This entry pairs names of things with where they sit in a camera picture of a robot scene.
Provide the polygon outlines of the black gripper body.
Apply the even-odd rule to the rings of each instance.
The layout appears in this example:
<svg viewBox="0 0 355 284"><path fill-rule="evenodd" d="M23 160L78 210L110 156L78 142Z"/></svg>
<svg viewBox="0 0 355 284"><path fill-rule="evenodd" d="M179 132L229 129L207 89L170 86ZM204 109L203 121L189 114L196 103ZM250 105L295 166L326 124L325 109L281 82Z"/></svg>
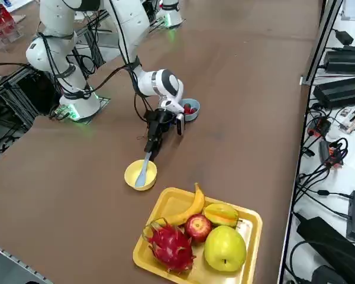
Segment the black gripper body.
<svg viewBox="0 0 355 284"><path fill-rule="evenodd" d="M144 114L148 129L151 132L167 132L173 122L173 113L158 108L154 111L147 110Z"/></svg>

